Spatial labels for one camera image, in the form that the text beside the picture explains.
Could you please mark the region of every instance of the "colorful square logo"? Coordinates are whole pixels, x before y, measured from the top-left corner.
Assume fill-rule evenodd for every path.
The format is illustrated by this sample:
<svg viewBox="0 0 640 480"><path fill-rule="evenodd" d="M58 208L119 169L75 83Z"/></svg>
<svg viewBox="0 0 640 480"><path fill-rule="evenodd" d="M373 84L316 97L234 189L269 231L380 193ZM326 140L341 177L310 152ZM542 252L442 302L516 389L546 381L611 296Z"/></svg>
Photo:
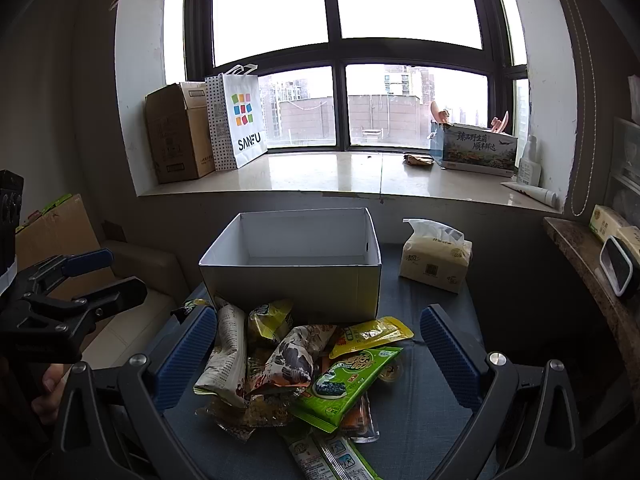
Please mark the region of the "colorful square logo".
<svg viewBox="0 0 640 480"><path fill-rule="evenodd" d="M231 101L234 104L234 114L236 115L236 126L244 126L254 122L250 100L251 94L233 94L231 96Z"/></svg>

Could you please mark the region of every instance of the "bag handle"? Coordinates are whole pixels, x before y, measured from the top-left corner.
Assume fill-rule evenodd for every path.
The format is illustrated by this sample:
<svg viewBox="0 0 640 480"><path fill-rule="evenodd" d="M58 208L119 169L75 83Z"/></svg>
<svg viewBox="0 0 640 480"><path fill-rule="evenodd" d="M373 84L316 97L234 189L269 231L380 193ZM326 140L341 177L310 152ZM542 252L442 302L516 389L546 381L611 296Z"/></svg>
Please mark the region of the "bag handle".
<svg viewBox="0 0 640 480"><path fill-rule="evenodd" d="M242 65L236 65L235 67L227 70L225 72L225 75L248 75L251 72L253 72L254 70L256 70L258 68L258 66L256 64L253 63L249 63L245 66Z"/></svg>

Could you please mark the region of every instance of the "white bottle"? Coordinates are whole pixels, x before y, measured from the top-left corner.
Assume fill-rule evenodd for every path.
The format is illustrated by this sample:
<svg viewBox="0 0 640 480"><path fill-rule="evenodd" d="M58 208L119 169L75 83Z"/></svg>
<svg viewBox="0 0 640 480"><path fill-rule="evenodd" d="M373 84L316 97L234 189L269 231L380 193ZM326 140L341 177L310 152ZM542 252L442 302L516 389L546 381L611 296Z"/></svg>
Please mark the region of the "white bottle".
<svg viewBox="0 0 640 480"><path fill-rule="evenodd" d="M540 165L536 162L536 136L527 137L524 152L518 166L518 178L516 182L537 186L540 182Z"/></svg>

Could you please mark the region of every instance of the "blue box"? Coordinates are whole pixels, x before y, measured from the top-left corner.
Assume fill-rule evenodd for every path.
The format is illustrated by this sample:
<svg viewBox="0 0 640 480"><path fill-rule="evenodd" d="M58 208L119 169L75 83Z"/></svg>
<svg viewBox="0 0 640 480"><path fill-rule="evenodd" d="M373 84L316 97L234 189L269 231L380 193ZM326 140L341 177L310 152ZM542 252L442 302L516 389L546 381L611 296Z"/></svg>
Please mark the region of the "blue box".
<svg viewBox="0 0 640 480"><path fill-rule="evenodd" d="M438 124L430 153L448 170L512 176L518 138L468 124Z"/></svg>

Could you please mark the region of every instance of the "green snack package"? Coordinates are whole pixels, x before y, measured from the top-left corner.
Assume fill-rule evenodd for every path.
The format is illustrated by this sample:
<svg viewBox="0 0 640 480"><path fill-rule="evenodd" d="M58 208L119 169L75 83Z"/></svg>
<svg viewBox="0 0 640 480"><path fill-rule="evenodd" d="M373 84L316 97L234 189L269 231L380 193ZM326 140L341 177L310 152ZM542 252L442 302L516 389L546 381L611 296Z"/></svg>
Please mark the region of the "green snack package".
<svg viewBox="0 0 640 480"><path fill-rule="evenodd" d="M301 420L278 428L278 433L307 480L382 480L340 433L322 434Z"/></svg>
<svg viewBox="0 0 640 480"><path fill-rule="evenodd" d="M291 300L279 300L253 309L246 326L249 345L271 348L278 346L293 328L292 307Z"/></svg>
<svg viewBox="0 0 640 480"><path fill-rule="evenodd" d="M383 346L361 350L340 359L309 386L289 411L305 422L333 433L349 409L366 391L380 370L402 348Z"/></svg>

